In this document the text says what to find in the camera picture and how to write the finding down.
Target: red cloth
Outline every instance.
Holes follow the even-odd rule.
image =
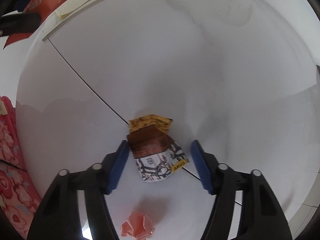
[[[25,169],[17,139],[15,109],[0,97],[7,114],[0,114],[0,159]],[[27,234],[41,198],[26,171],[0,163],[0,206],[18,233]]]

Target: white tabletop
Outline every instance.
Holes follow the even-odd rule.
[[[261,170],[290,219],[320,166],[319,75],[298,33],[265,0],[105,0],[45,43],[40,33],[17,94],[36,188],[116,150],[128,130],[113,110],[159,114],[190,159],[198,139],[237,171]],[[185,171],[144,183],[132,156],[108,196],[116,229],[139,209],[157,221],[155,239],[200,238],[212,204]]]

